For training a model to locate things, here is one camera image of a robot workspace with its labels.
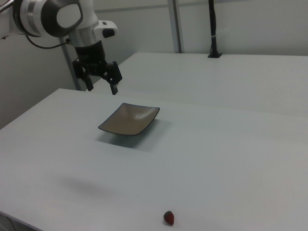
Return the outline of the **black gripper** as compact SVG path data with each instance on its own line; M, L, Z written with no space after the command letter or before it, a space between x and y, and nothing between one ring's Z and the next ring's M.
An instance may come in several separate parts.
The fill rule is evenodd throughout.
M113 95L118 93L118 84L122 75L117 62L107 63L101 41L86 47L75 47L78 59L72 62L75 76L81 79L88 91L93 90L90 75L101 76L110 85Z

